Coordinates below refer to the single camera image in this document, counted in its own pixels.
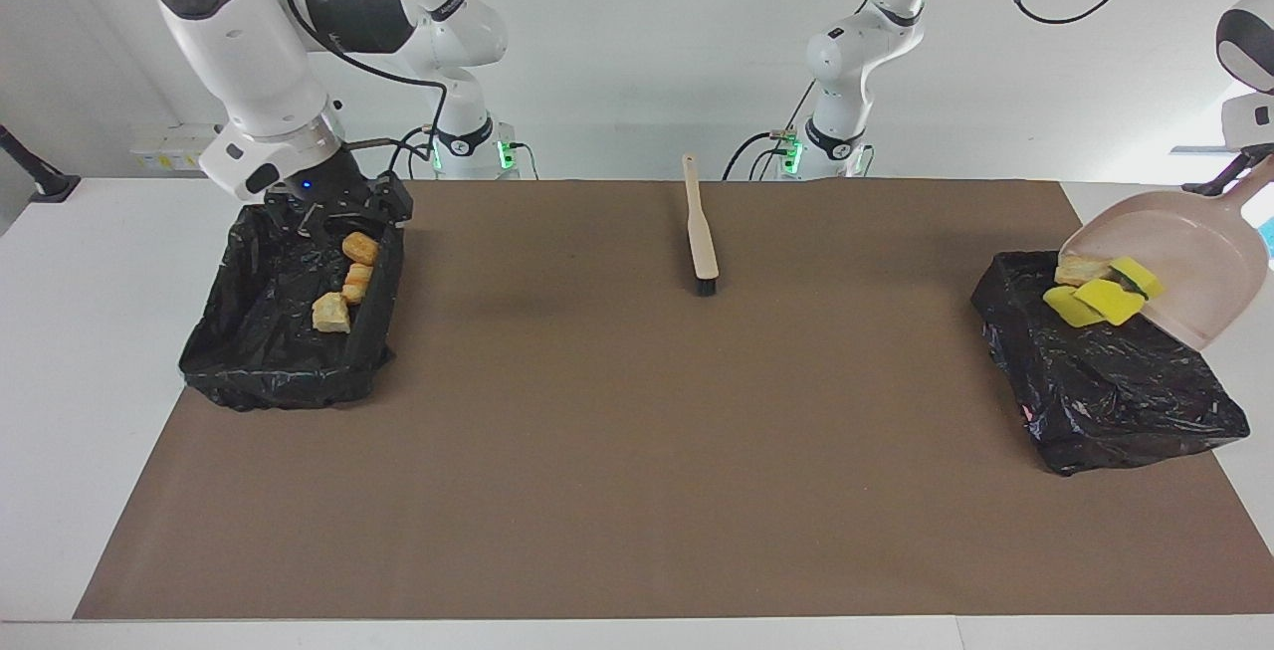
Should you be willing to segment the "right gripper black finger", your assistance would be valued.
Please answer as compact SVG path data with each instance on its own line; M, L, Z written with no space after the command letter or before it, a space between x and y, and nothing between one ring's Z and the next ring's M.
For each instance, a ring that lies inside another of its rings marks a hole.
M414 200L397 175L378 175L373 181L373 209L387 226L404 226L412 219Z
M268 215L282 233L324 238L324 214L317 204L292 195L268 195Z

